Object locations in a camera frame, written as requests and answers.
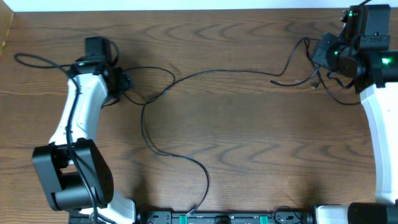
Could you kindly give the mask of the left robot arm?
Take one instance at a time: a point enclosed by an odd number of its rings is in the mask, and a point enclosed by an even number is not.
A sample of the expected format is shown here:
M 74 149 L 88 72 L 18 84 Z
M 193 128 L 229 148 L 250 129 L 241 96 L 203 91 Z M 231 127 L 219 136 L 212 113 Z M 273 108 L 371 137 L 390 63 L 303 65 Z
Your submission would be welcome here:
M 48 144 L 32 154 L 35 171 L 52 210 L 71 223 L 135 223 L 136 206 L 114 189 L 113 176 L 97 148 L 101 109 L 118 101 L 134 83 L 111 55 L 116 44 L 87 37 L 85 55 L 66 70 L 68 95 Z

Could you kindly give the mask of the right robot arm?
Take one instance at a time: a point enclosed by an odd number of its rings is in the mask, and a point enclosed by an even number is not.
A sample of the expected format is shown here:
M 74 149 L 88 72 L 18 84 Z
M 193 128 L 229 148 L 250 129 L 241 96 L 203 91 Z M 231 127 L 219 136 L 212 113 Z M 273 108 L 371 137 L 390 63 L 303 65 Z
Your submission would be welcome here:
M 376 165 L 374 203 L 316 205 L 303 223 L 397 223 L 397 51 L 391 50 L 388 4 L 365 1 L 341 18 L 340 35 L 323 35 L 311 60 L 351 79 L 368 119 Z

